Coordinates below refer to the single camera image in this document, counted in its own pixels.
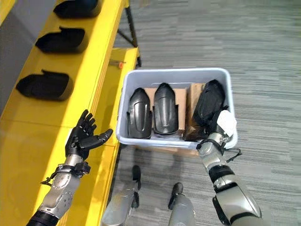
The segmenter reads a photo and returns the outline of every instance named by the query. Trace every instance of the black shoe-shaped part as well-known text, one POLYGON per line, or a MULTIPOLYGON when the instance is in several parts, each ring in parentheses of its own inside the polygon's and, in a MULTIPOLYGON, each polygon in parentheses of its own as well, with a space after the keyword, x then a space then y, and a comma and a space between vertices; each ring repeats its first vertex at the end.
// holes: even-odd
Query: black shoe-shaped part
POLYGON ((87 48, 84 29, 60 27, 60 30, 42 36, 35 45, 44 53, 81 53, 87 48))
POLYGON ((100 0, 68 0, 63 1, 53 10, 60 18, 89 18, 100 13, 100 0))
POLYGON ((132 168, 133 180, 137 181, 138 183, 138 190, 141 188, 141 170, 140 167, 134 165, 132 168))
POLYGON ((155 92, 153 112, 155 133, 168 135, 179 129, 175 93, 167 83, 161 83, 155 92))
POLYGON ((212 117, 210 124, 207 126, 207 133, 212 134, 214 132, 224 134, 224 130, 217 124, 218 117, 223 110, 227 110, 228 106, 223 106, 221 109, 216 111, 212 117))
POLYGON ((171 191, 171 196, 168 204, 168 208, 170 210, 173 210, 174 208, 174 200, 177 197, 177 194, 182 194, 183 193, 183 184, 178 182, 174 185, 173 190, 171 191))
POLYGON ((208 126, 215 112, 222 108, 225 92, 217 80, 207 82, 193 113, 193 119, 200 126, 208 126))
POLYGON ((42 70, 43 74, 30 74, 21 79, 16 89, 26 97, 37 99, 67 99, 73 90, 72 79, 65 73, 42 70))
POLYGON ((127 112, 128 135, 130 138, 151 137, 151 102, 142 88, 137 88, 130 98, 127 112))

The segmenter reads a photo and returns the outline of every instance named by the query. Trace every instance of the white sticker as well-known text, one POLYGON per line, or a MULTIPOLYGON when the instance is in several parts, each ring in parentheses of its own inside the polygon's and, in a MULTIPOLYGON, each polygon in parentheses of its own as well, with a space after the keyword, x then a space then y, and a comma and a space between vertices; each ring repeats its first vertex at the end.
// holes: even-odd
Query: white sticker
POLYGON ((231 137, 235 131, 237 121, 232 113, 227 110, 223 110, 217 119, 217 124, 229 137, 231 137))

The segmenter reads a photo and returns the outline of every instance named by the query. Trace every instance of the robot finger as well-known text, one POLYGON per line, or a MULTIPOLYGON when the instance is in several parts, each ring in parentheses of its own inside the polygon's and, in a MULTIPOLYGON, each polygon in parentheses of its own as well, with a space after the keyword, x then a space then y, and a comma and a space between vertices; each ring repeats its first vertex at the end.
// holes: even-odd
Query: robot finger
POLYGON ((83 128, 84 131, 88 131, 89 128, 93 125, 94 122, 95 122, 95 119, 92 118, 88 123, 86 123, 85 126, 84 126, 84 128, 83 128))
POLYGON ((89 135, 93 135, 93 132, 96 129, 96 127, 97 127, 96 125, 93 125, 92 127, 89 127, 87 133, 89 135))
POLYGON ((84 121, 85 121, 85 117, 86 115, 89 113, 89 111, 86 109, 84 110, 84 112, 81 114, 80 118, 79 118, 79 121, 77 122, 77 125, 76 126, 82 126, 84 121))
POLYGON ((89 113, 89 114, 86 116, 86 118, 85 118, 83 124, 81 125, 82 128, 85 128, 86 125, 89 124, 89 121, 90 121, 90 119, 91 119, 92 117, 93 117, 93 115, 92 115, 91 113, 89 113))

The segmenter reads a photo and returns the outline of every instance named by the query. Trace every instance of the striped carpet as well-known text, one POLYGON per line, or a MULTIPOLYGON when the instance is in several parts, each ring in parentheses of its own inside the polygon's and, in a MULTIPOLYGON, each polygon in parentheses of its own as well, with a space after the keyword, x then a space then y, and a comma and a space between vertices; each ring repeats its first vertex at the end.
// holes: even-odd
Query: striped carpet
MULTIPOLYGON (((222 67, 231 74, 238 144, 231 168, 271 225, 301 224, 301 1, 132 0, 143 68, 222 67)), ((121 29, 127 29, 123 15, 121 29)), ((116 46, 126 43, 117 38, 116 46)), ((120 150, 112 193, 142 169, 140 208, 129 226, 167 226, 180 181, 198 226, 220 226, 212 183, 198 158, 120 150)))

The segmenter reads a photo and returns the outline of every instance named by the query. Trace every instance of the yellow table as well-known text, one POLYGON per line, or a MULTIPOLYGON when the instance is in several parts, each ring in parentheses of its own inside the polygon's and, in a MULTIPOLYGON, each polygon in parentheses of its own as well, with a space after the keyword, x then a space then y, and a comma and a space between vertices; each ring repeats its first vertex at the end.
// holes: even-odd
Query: yellow table
MULTIPOLYGON (((41 204, 49 187, 40 185, 64 162, 69 131, 84 109, 96 119, 96 133, 115 129, 123 79, 135 68, 138 48, 113 48, 125 0, 103 0, 92 19, 59 19, 51 13, 40 36, 58 26, 82 27, 89 36, 87 49, 78 55, 44 54, 33 47, 19 79, 41 69, 69 74, 72 95, 63 102, 10 95, 0 118, 0 222, 24 226, 41 204), (109 59, 126 62, 122 69, 109 59)), ((72 206, 61 226, 98 226, 109 196, 119 143, 115 134, 90 152, 89 175, 81 179, 72 206)))
POLYGON ((15 4, 15 0, 0 0, 0 25, 15 4))

